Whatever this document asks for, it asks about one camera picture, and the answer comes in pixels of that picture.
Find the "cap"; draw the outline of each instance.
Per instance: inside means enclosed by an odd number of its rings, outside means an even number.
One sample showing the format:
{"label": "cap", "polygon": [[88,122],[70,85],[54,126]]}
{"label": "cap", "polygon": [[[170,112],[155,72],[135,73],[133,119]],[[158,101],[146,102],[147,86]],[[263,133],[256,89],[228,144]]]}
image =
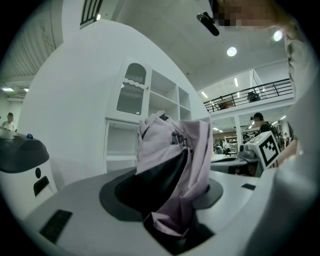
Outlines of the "cap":
{"label": "cap", "polygon": [[260,118],[260,120],[263,120],[264,116],[260,112],[257,112],[254,114],[253,118]]}

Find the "shelf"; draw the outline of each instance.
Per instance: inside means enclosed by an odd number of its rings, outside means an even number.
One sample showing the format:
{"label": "shelf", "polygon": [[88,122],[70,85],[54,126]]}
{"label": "shelf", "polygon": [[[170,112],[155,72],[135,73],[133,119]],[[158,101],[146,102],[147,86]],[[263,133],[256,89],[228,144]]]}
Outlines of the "shelf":
{"label": "shelf", "polygon": [[107,155],[107,161],[129,161],[129,160],[137,160],[135,155]]}
{"label": "shelf", "polygon": [[168,99],[152,90],[150,91],[149,106],[153,109],[165,110],[177,105],[178,104],[171,99]]}
{"label": "shelf", "polygon": [[180,105],[180,111],[187,111],[187,112],[191,112],[190,109],[186,108],[185,106]]}
{"label": "shelf", "polygon": [[187,110],[190,109],[190,97],[189,94],[183,90],[182,88],[178,87],[179,92],[179,104],[180,106],[183,106]]}
{"label": "shelf", "polygon": [[117,128],[122,130],[134,130],[137,131],[139,128],[138,124],[130,123],[130,122],[121,122],[116,120],[110,120],[109,121],[109,127],[111,128]]}
{"label": "shelf", "polygon": [[180,107],[180,120],[191,120],[191,111],[184,106]]}
{"label": "shelf", "polygon": [[152,71],[150,90],[174,103],[178,102],[177,85],[155,70]]}

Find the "white wall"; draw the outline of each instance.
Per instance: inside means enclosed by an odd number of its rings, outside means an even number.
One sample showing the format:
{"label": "white wall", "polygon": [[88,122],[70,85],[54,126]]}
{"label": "white wall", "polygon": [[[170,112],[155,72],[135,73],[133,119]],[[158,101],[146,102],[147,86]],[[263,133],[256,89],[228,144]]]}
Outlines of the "white wall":
{"label": "white wall", "polygon": [[262,84],[272,83],[289,78],[288,61],[282,61],[279,63],[255,68],[255,71],[259,76]]}
{"label": "white wall", "polygon": [[7,121],[7,115],[10,112],[10,103],[7,101],[6,94],[0,90],[0,125]]}
{"label": "white wall", "polygon": [[85,0],[63,0],[61,23],[64,42],[79,32],[84,2]]}
{"label": "white wall", "polygon": [[127,56],[189,93],[193,119],[209,117],[185,75],[147,37],[113,21],[90,24],[46,60],[20,114],[19,132],[45,144],[58,189],[103,174],[107,99]]}

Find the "column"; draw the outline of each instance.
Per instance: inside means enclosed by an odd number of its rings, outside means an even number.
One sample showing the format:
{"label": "column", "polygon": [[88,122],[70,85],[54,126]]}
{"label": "column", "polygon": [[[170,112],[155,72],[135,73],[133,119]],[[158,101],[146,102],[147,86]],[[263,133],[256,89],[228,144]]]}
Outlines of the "column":
{"label": "column", "polygon": [[240,119],[238,115],[234,116],[234,121],[235,121],[235,128],[236,128],[236,140],[237,140],[238,152],[239,152],[240,145],[242,144],[242,133],[241,133]]}
{"label": "column", "polygon": [[282,135],[285,135],[285,133],[287,133],[288,136],[291,137],[290,130],[289,130],[289,124],[287,121],[282,120],[281,128],[282,128]]}

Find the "white shelf unit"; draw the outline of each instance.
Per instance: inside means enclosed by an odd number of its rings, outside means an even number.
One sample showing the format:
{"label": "white shelf unit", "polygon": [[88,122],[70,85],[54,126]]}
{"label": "white shelf unit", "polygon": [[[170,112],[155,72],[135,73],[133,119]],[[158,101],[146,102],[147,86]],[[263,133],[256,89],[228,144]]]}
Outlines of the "white shelf unit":
{"label": "white shelf unit", "polygon": [[104,156],[105,172],[137,166],[138,124],[108,119]]}
{"label": "white shelf unit", "polygon": [[180,120],[191,120],[191,111],[180,105]]}
{"label": "white shelf unit", "polygon": [[177,85],[153,70],[148,115],[150,116],[158,111],[164,111],[172,119],[179,120]]}
{"label": "white shelf unit", "polygon": [[179,92],[179,104],[183,108],[187,109],[190,111],[190,96],[189,93],[187,93],[185,90],[182,88],[178,88]]}
{"label": "white shelf unit", "polygon": [[230,154],[236,154],[238,152],[238,141],[237,136],[224,137],[224,141],[229,140],[230,143]]}

